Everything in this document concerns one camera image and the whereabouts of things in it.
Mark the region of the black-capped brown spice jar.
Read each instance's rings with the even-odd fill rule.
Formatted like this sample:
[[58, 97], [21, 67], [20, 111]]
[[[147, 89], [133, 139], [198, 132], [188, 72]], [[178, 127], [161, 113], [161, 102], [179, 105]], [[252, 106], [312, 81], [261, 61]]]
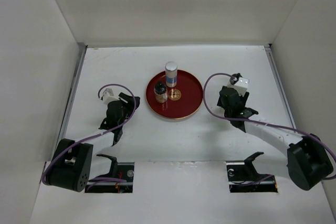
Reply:
[[155, 99], [158, 103], [165, 103], [167, 101], [167, 87], [162, 81], [158, 81], [154, 86]]

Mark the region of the silver-capped white blue bottle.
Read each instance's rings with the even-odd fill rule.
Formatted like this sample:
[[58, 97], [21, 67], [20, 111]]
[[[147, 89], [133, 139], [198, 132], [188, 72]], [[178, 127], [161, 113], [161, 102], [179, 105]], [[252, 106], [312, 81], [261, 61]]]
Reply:
[[177, 84], [177, 63], [169, 61], [165, 64], [165, 82], [170, 88], [173, 88]]

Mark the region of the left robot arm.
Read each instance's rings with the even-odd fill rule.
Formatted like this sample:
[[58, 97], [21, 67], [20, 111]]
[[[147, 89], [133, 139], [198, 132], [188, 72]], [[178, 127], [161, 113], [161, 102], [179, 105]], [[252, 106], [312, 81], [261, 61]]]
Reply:
[[95, 135], [76, 141], [60, 140], [42, 175], [43, 184], [81, 192], [98, 183], [124, 183], [116, 157], [103, 154], [103, 150], [120, 141], [123, 126], [139, 105], [140, 97], [120, 93], [118, 99], [108, 103], [106, 117]]

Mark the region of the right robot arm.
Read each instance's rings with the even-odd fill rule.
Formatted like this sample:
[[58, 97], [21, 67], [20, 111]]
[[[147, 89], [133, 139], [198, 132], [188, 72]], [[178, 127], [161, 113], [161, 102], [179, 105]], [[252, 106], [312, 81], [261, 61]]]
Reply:
[[334, 171], [333, 165], [319, 138], [313, 134], [266, 122], [258, 111], [246, 107], [249, 93], [239, 95], [232, 87], [223, 86], [217, 105], [231, 125], [253, 135], [276, 148], [287, 158], [287, 174], [303, 190], [327, 179]]

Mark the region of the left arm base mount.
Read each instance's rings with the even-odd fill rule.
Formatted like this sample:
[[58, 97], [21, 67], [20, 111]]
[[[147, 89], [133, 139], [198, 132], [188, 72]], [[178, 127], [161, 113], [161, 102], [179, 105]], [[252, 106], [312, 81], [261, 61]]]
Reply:
[[92, 160], [85, 193], [132, 193], [134, 171], [135, 163], [118, 162], [116, 157], [98, 154]]

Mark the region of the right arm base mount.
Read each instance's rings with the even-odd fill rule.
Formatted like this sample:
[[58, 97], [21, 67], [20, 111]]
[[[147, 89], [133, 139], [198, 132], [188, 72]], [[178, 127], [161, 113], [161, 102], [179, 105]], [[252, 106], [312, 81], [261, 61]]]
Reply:
[[253, 161], [264, 152], [255, 152], [242, 161], [227, 161], [226, 170], [231, 193], [277, 193], [274, 175], [258, 173]]

